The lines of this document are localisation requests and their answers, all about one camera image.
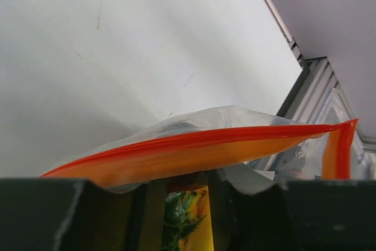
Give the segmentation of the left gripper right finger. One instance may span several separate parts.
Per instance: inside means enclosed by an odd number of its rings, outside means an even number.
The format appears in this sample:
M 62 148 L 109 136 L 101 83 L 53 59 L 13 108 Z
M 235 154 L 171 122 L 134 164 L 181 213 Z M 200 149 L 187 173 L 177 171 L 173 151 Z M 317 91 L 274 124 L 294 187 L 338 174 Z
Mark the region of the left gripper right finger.
M 374 250 L 375 182 L 306 180 L 254 195 L 207 174 L 215 250 Z

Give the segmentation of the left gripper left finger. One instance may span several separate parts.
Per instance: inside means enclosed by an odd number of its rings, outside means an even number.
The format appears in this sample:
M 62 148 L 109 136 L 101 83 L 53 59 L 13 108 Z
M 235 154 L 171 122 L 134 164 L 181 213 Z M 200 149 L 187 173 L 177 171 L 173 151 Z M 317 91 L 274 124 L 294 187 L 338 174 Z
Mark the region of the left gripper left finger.
M 106 190 L 84 179 L 1 180 L 2 250 L 159 250 L 165 183 Z

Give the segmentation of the clear zip top bag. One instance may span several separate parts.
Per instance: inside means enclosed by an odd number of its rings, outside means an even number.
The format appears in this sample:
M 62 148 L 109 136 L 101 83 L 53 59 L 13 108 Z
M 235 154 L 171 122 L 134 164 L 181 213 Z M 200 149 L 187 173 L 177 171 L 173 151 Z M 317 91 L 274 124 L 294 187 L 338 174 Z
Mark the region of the clear zip top bag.
M 86 179 L 129 192 L 158 179 L 171 190 L 202 187 L 198 174 L 224 169 L 241 183 L 254 171 L 276 182 L 347 180 L 358 121 L 302 123 L 238 106 L 171 117 L 91 152 L 69 158 L 42 179 Z

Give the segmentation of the orange fake pineapple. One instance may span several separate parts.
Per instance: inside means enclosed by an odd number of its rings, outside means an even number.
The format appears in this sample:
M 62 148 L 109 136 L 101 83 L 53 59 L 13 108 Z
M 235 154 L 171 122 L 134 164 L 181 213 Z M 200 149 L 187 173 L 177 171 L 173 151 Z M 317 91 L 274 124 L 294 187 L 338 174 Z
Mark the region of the orange fake pineapple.
M 209 190 L 169 193 L 164 202 L 162 250 L 210 251 L 214 249 Z

